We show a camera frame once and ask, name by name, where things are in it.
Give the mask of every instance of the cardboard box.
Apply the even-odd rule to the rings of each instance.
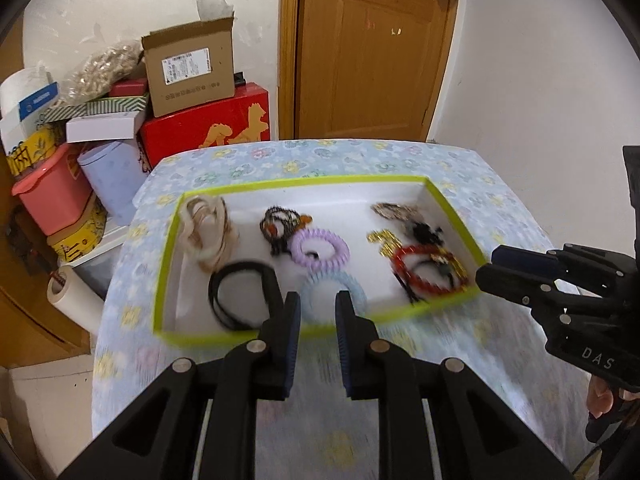
[[[145,111],[75,117],[66,124],[66,142],[135,139]]]
[[[152,168],[175,153],[270,140],[269,93],[256,83],[247,83],[230,99],[151,119],[140,133]]]
[[[155,117],[234,95],[233,22],[186,23],[142,38]]]

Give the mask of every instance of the green-rimmed box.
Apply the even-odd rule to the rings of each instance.
[[[177,210],[184,200],[199,194],[222,195],[225,198],[230,217],[240,235],[239,247],[231,261],[252,259],[273,266],[283,296],[290,290],[300,291],[308,276],[308,269],[297,266],[287,255],[276,258],[270,255],[270,245],[262,237],[258,224],[265,210],[273,205],[292,208],[300,214],[310,214],[314,219],[311,227],[328,229],[346,241],[351,258],[342,270],[353,276],[363,287],[368,300],[364,315],[374,322],[393,322],[419,316],[464,303],[479,292],[473,276],[476,269],[486,262],[485,257],[455,210],[426,177],[324,176],[199,189],[184,193],[177,201],[158,275],[153,331],[170,344],[238,344],[256,334],[253,331],[228,332],[219,326],[211,313],[207,297],[210,276],[185,257],[177,244],[181,229]],[[470,283],[465,290],[408,304],[404,290],[393,276],[389,259],[380,255],[380,245],[370,243],[367,234],[389,229],[403,243],[415,242],[404,233],[400,222],[385,220],[371,210],[370,206],[376,202],[417,205],[427,223],[441,227],[447,248],[456,255],[468,273]],[[306,245],[305,249],[316,250],[321,256],[328,256],[331,252],[330,248],[327,253],[327,248],[308,248]],[[226,282],[229,282],[226,288],[221,287],[221,298],[225,298],[226,307],[237,307],[239,310],[234,313],[238,316],[254,322],[260,321],[260,313],[265,313],[266,308],[253,310],[259,303],[264,304],[257,275],[229,276],[223,286]],[[318,290],[312,297],[312,306],[305,311],[311,312],[316,322],[307,324],[306,317],[303,316],[302,337],[335,331],[333,298],[340,288],[343,287],[331,283],[318,285]]]

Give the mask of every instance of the purple spiral hair tie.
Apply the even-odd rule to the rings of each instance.
[[[329,242],[334,247],[334,256],[327,260],[316,260],[311,256],[307,256],[302,250],[302,243],[310,238],[318,238]],[[293,235],[289,243],[289,249],[294,262],[311,269],[313,272],[340,269],[349,261],[350,257],[349,248],[345,241],[337,234],[324,229],[300,229]]]

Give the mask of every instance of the light blue tablecloth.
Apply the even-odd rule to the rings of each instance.
[[[179,356],[202,362],[228,348],[180,350],[151,333],[152,301],[175,200],[225,184],[337,174],[425,175],[489,255],[499,244],[545,251],[551,243],[520,200],[469,150],[382,140],[296,140],[207,148],[163,160],[138,192],[98,337],[93,428],[102,431]],[[586,375],[544,350],[529,311],[481,294],[440,314],[378,327],[412,355],[469,364],[567,465],[586,453]],[[375,479],[375,402],[352,402],[334,337],[301,341],[286,402],[258,404],[256,478]]]

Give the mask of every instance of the black hair tie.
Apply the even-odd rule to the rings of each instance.
[[[293,209],[284,209],[279,206],[267,209],[260,222],[260,231],[271,245],[271,256],[287,252],[287,243],[299,225],[300,215]]]
[[[411,232],[420,245],[436,245],[442,247],[442,229],[437,227],[434,230],[424,222],[414,222],[411,226]]]
[[[262,280],[262,294],[264,296],[264,301],[267,303],[269,317],[275,316],[275,314],[284,308],[280,285],[278,284],[278,277],[272,267],[253,260],[228,264],[222,267],[218,272],[214,272],[211,275],[209,280],[209,304],[213,311],[213,315],[216,316],[216,319],[220,324],[226,329],[233,330],[235,332],[241,330],[257,330],[262,324],[260,322],[253,326],[244,320],[239,319],[232,314],[228,308],[225,308],[218,299],[218,290],[220,289],[222,280],[230,274],[242,272],[243,270],[252,270],[260,274],[260,278]]]
[[[441,264],[438,262],[434,262],[433,260],[420,260],[419,262],[417,262],[412,268],[411,271],[415,272],[415,269],[417,269],[418,267],[421,266],[425,266],[425,265],[430,265],[430,266],[435,266],[436,269],[438,269],[438,273],[441,276],[445,276],[449,279],[449,285],[450,288],[455,288],[455,279],[453,277],[453,272],[451,272],[451,268],[449,267],[449,265],[447,264]],[[404,292],[407,296],[407,298],[409,299],[409,302],[411,304],[413,303],[418,303],[420,301],[424,301],[423,298],[421,298],[420,296],[418,296],[415,291],[411,288],[411,285],[409,285],[409,283],[407,283],[405,280],[402,279],[402,277],[394,272],[394,276],[396,277],[396,280],[398,280],[398,283],[400,283],[400,285],[402,286],[402,288],[404,288]]]

